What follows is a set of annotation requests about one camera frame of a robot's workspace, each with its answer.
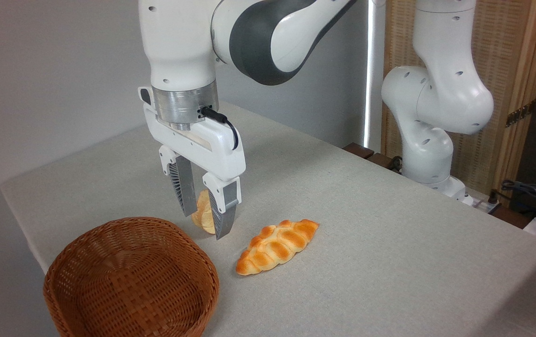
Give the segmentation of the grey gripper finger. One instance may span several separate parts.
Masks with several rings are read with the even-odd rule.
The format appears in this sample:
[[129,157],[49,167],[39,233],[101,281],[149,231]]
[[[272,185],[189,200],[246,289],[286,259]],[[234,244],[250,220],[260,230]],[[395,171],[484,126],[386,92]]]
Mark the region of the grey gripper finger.
[[207,172],[202,179],[209,191],[215,236],[218,240],[231,232],[236,206],[242,202],[240,178],[223,181]]
[[191,216],[197,211],[197,199],[190,160],[165,145],[160,147],[159,154],[162,170],[170,178],[184,216]]

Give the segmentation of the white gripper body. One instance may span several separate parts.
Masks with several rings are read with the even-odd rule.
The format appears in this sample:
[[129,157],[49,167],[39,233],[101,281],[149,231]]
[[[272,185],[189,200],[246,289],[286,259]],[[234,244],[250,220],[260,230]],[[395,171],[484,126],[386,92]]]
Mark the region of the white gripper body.
[[230,181],[244,173],[246,159],[241,136],[235,142],[233,130],[212,119],[204,119],[181,131],[160,121],[149,104],[143,104],[146,122],[152,137],[171,151],[184,156],[222,181]]

